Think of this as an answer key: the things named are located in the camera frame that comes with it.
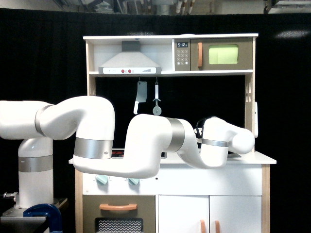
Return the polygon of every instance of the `microwave handle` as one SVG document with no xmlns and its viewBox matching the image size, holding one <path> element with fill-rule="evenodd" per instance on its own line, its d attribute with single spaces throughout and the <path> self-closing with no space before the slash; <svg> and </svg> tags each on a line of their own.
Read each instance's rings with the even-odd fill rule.
<svg viewBox="0 0 311 233">
<path fill-rule="evenodd" d="M 206 233 L 204 220 L 201 220 L 201 233 Z"/>
<path fill-rule="evenodd" d="M 203 61 L 202 42 L 199 42 L 199 43 L 198 43 L 198 50 L 199 50 L 199 62 L 198 62 L 198 67 L 202 67 L 202 61 Z"/>
<path fill-rule="evenodd" d="M 108 204 L 101 204 L 99 206 L 101 210 L 136 210 L 137 204 L 129 204 L 129 205 L 108 205 Z"/>
<path fill-rule="evenodd" d="M 220 233 L 220 224 L 219 224 L 219 221 L 216 220 L 215 223 L 216 223 L 216 233 Z"/>
</svg>

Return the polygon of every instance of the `mint green knob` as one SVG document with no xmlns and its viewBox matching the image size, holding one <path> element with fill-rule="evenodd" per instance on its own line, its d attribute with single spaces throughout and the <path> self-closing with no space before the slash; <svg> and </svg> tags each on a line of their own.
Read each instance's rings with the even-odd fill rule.
<svg viewBox="0 0 311 233">
<path fill-rule="evenodd" d="M 108 182 L 108 176 L 106 175 L 97 175 L 96 182 L 99 185 L 105 185 Z"/>
<path fill-rule="evenodd" d="M 137 178 L 127 178 L 127 181 L 130 185 L 137 185 L 139 183 L 139 179 Z"/>
</svg>

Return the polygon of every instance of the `drawer handle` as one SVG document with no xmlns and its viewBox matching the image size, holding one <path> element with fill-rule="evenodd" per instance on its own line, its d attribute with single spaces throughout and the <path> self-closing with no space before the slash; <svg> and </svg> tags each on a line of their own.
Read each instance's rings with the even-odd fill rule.
<svg viewBox="0 0 311 233">
<path fill-rule="evenodd" d="M 205 222 L 204 222 L 204 220 L 201 220 L 201 232 L 202 232 L 202 233 L 206 233 Z"/>
<path fill-rule="evenodd" d="M 202 42 L 198 43 L 199 46 L 199 63 L 198 67 L 202 67 L 202 61 L 203 61 L 203 48 L 202 48 Z"/>
<path fill-rule="evenodd" d="M 216 233 L 220 233 L 220 224 L 219 224 L 219 221 L 216 220 L 215 223 L 216 223 Z"/>
<path fill-rule="evenodd" d="M 101 210 L 136 210 L 137 204 L 129 204 L 129 205 L 108 205 L 108 204 L 101 204 L 99 206 Z"/>
</svg>

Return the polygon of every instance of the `black backdrop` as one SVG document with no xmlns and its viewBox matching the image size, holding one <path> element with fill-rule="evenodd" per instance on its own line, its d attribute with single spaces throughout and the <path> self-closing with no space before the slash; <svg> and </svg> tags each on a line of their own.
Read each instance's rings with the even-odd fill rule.
<svg viewBox="0 0 311 233">
<path fill-rule="evenodd" d="M 297 31 L 304 31 L 297 38 Z M 292 35 L 291 38 L 277 36 Z M 134 33 L 259 33 L 256 47 L 256 150 L 277 160 L 271 166 L 271 232 L 296 232 L 308 224 L 311 15 L 132 16 L 0 9 L 0 100 L 57 104 L 86 95 L 84 35 Z M 97 93 L 116 110 L 114 147 L 122 147 L 137 80 L 97 79 Z M 145 79 L 152 90 L 155 79 Z M 163 116 L 219 116 L 243 125 L 243 78 L 159 78 Z M 141 113 L 151 114 L 153 92 Z M 21 141 L 0 139 L 0 194 L 18 191 Z M 67 197 L 64 232 L 74 232 L 74 169 L 68 164 L 74 136 L 55 141 L 54 196 Z M 0 202 L 0 210 L 11 203 Z"/>
</svg>

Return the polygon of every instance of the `digital clock display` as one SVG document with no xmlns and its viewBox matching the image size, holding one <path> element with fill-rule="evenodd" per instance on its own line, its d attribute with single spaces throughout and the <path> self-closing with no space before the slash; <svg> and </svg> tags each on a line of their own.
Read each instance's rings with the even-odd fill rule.
<svg viewBox="0 0 311 233">
<path fill-rule="evenodd" d="M 188 47 L 188 42 L 178 42 L 177 48 L 186 48 Z"/>
</svg>

